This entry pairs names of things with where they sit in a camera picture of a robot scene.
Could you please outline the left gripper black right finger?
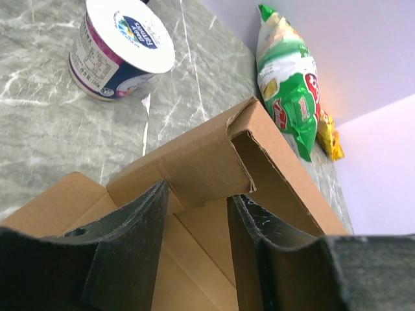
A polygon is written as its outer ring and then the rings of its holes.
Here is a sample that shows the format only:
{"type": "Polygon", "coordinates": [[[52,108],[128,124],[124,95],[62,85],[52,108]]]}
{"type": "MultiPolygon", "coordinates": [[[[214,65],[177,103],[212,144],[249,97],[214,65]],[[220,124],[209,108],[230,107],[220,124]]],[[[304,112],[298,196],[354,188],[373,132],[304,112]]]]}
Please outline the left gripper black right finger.
{"type": "Polygon", "coordinates": [[[315,237],[227,199],[240,310],[413,310],[414,236],[315,237]]]}

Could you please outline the brown cardboard box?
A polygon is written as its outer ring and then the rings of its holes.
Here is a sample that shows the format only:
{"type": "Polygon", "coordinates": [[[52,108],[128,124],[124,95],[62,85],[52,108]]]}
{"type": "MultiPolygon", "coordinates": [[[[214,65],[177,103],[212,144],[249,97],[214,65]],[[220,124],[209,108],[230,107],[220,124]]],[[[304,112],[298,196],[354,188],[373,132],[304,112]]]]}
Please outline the brown cardboard box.
{"type": "Polygon", "coordinates": [[[62,236],[169,186],[150,310],[237,310],[227,202],[239,194],[313,236],[344,235],[260,101],[250,98],[129,164],[107,186],[72,172],[1,222],[62,236]]]}

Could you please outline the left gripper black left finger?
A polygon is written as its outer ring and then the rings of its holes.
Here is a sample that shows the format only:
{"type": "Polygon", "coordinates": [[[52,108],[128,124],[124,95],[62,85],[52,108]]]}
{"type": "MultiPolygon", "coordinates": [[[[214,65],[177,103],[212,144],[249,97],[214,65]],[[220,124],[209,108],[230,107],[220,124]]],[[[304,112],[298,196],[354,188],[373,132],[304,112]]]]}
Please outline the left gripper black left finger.
{"type": "Polygon", "coordinates": [[[1,228],[2,310],[150,310],[169,201],[161,181],[62,236],[1,228]]]}

